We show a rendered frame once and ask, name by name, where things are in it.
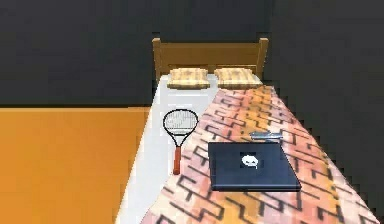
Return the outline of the wooden bed with white sheet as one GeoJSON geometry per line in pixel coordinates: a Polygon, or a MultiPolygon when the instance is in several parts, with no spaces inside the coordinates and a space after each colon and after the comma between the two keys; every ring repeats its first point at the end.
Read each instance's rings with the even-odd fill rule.
{"type": "Polygon", "coordinates": [[[162,127],[163,116],[172,109],[188,108],[201,118],[218,91],[224,90],[218,88],[214,71],[243,67],[260,76],[268,44],[265,38],[255,43],[170,43],[153,39],[158,86],[116,224],[140,224],[166,182],[175,176],[172,173],[174,145],[162,127]],[[210,87],[200,90],[168,88],[170,71],[178,68],[206,69],[210,87]]]}

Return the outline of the small grey metal object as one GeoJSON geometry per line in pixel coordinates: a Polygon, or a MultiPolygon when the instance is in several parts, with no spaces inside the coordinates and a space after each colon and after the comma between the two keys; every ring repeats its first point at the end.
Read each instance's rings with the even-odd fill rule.
{"type": "Polygon", "coordinates": [[[266,131],[266,132],[254,131],[250,133],[250,137],[252,140],[263,140],[266,142],[280,141],[283,138],[281,133],[274,133],[270,131],[266,131]]]}

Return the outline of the orange patterned blanket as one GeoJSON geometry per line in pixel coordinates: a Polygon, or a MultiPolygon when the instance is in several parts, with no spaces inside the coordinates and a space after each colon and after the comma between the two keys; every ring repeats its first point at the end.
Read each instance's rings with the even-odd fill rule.
{"type": "Polygon", "coordinates": [[[270,86],[218,91],[184,144],[181,165],[140,224],[380,224],[270,86]],[[283,135],[299,192],[210,189],[208,143],[248,142],[254,130],[283,135]]]}

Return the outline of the yellow striped pillow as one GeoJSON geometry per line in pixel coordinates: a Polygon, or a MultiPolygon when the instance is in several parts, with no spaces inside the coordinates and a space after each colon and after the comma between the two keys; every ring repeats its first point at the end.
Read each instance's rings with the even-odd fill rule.
{"type": "Polygon", "coordinates": [[[220,68],[214,71],[218,78],[218,87],[222,89],[248,90],[257,89],[263,83],[246,68],[220,68]]]}
{"type": "Polygon", "coordinates": [[[201,68],[178,68],[170,71],[167,87],[177,90],[200,90],[210,87],[208,71],[201,68]]]}

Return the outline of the dark blue closed laptop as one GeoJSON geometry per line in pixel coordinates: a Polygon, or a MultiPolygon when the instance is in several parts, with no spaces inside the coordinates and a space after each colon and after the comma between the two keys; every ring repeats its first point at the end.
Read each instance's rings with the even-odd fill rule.
{"type": "Polygon", "coordinates": [[[297,192],[301,185],[276,142],[210,142],[211,189],[220,192],[297,192]]]}

